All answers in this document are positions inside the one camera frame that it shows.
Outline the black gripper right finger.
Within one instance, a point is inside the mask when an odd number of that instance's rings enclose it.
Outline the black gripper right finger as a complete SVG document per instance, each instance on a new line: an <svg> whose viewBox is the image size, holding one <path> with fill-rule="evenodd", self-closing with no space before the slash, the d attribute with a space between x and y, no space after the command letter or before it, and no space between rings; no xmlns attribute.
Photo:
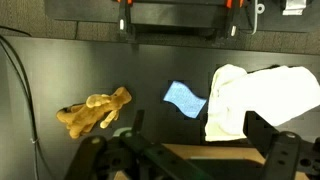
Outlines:
<svg viewBox="0 0 320 180"><path fill-rule="evenodd" d="M260 180L295 180L304 173L320 180L320 141L308 142L291 131L278 131L254 111L245 113L243 133L265 159Z"/></svg>

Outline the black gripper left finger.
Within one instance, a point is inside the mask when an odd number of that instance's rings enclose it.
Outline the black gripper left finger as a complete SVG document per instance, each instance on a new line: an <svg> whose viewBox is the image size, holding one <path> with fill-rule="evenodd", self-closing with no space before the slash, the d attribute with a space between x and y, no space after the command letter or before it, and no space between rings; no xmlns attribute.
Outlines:
<svg viewBox="0 0 320 180"><path fill-rule="evenodd" d="M144 110L138 110L132 128L110 140L85 138L64 180L111 180L122 172L129 180L206 180L207 174L161 144L141 135Z"/></svg>

